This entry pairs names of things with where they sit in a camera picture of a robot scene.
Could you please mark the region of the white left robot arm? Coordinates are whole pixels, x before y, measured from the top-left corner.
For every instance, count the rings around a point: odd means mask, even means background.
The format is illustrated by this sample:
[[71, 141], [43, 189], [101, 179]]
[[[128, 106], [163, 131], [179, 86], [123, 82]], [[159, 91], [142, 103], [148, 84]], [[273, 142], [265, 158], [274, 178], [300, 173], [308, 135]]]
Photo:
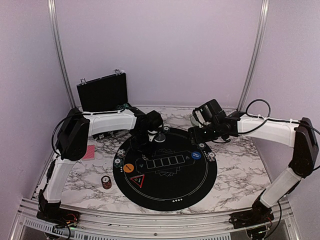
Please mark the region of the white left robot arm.
[[39, 191], [40, 213], [53, 223], [63, 219], [60, 208], [63, 187], [74, 164], [87, 152], [89, 137], [114, 131], [129, 131], [133, 147], [148, 155], [157, 129], [163, 124], [161, 114], [155, 110], [144, 113], [136, 107], [111, 111], [88, 112], [73, 108], [54, 129], [51, 145], [55, 158], [46, 175], [46, 184]]

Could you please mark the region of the green 50 chip stack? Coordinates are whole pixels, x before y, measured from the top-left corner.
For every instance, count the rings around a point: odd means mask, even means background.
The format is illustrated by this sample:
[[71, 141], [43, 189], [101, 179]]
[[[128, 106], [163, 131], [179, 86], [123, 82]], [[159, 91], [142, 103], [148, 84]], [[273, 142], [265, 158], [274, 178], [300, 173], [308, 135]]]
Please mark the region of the green 50 chip stack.
[[114, 168], [121, 168], [123, 166], [123, 160], [121, 158], [115, 158], [113, 160], [113, 167]]

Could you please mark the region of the red triangular all-in marker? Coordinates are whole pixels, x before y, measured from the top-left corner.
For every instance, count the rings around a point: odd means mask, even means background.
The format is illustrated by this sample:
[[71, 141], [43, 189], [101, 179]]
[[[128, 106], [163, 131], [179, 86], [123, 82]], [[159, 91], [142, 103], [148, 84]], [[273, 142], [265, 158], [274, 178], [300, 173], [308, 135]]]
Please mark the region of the red triangular all-in marker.
[[137, 184], [139, 188], [142, 188], [144, 180], [145, 180], [145, 175], [144, 174], [136, 175], [136, 176], [131, 177], [130, 180], [133, 183]]

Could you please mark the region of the clear acrylic dealer button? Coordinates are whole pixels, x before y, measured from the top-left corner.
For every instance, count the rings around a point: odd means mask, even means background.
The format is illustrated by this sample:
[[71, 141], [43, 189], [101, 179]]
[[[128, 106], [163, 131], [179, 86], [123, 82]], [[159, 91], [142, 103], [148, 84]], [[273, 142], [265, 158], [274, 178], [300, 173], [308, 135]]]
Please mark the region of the clear acrylic dealer button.
[[166, 136], [163, 133], [159, 133], [155, 136], [154, 141], [157, 143], [163, 143], [166, 140]]

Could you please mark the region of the blue small blind button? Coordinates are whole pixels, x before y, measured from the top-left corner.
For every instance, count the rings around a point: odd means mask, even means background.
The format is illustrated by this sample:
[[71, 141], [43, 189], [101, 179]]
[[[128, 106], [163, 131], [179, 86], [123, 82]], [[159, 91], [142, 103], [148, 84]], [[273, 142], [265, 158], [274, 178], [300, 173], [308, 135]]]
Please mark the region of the blue small blind button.
[[191, 157], [194, 159], [194, 160], [200, 160], [202, 158], [202, 155], [200, 152], [198, 151], [193, 151], [191, 153]]

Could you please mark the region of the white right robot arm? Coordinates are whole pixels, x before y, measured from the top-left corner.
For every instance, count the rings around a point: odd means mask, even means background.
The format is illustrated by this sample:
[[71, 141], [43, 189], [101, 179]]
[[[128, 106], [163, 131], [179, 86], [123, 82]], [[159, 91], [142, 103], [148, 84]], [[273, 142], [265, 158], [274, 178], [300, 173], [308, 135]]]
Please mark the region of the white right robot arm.
[[267, 169], [272, 183], [261, 193], [247, 219], [258, 224], [267, 216], [267, 209], [292, 191], [318, 167], [320, 131], [310, 119], [277, 119], [252, 116], [241, 111], [216, 114], [199, 109], [192, 111], [196, 126], [190, 129], [191, 140], [211, 142], [217, 138], [251, 138]]

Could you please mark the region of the orange big blind button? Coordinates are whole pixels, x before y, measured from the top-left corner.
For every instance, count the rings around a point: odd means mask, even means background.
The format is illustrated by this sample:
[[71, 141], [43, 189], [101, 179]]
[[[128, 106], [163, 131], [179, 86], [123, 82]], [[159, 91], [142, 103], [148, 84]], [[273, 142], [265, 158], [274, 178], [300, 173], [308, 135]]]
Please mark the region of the orange big blind button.
[[127, 163], [123, 166], [123, 170], [125, 173], [132, 173], [134, 171], [135, 167], [131, 163]]

